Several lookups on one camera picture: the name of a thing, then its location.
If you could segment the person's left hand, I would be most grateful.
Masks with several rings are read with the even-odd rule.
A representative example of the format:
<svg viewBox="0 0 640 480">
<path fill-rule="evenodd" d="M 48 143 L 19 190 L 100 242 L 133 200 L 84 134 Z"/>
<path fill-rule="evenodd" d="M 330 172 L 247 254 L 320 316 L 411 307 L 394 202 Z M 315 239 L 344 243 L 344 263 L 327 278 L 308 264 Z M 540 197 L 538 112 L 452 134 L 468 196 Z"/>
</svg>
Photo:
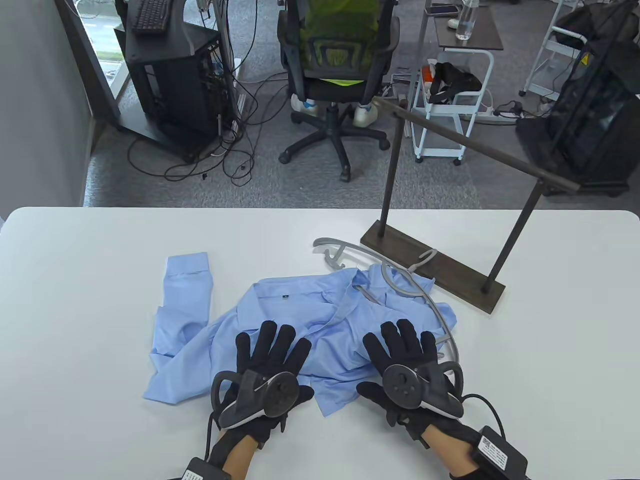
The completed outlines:
<svg viewBox="0 0 640 480">
<path fill-rule="evenodd" d="M 218 372 L 210 390 L 212 413 L 207 434 L 211 436 L 213 426 L 217 426 L 221 437 L 206 446 L 210 457 L 218 460 L 246 438 L 263 448 L 272 430 L 285 430 L 290 411 L 315 394 L 312 387 L 298 380 L 311 341 L 297 339 L 293 326 L 266 320 L 256 343 L 251 344 L 249 334 L 242 332 L 236 336 L 235 345 L 236 369 Z"/>
</svg>

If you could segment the person's right hand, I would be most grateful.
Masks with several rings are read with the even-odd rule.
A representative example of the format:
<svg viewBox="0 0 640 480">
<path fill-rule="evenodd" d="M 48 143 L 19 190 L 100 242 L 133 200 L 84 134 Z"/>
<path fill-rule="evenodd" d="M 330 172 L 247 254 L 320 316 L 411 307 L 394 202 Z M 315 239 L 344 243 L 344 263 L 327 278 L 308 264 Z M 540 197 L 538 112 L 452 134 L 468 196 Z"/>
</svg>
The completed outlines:
<svg viewBox="0 0 640 480">
<path fill-rule="evenodd" d="M 469 445 L 480 441 L 480 433 L 461 422 L 462 369 L 438 362 L 432 332 L 417 334 L 402 318 L 383 323 L 380 337 L 367 333 L 362 343 L 381 382 L 359 382 L 356 391 L 384 410 L 389 426 L 402 426 L 427 449 L 433 445 L 422 436 L 430 426 Z"/>
</svg>

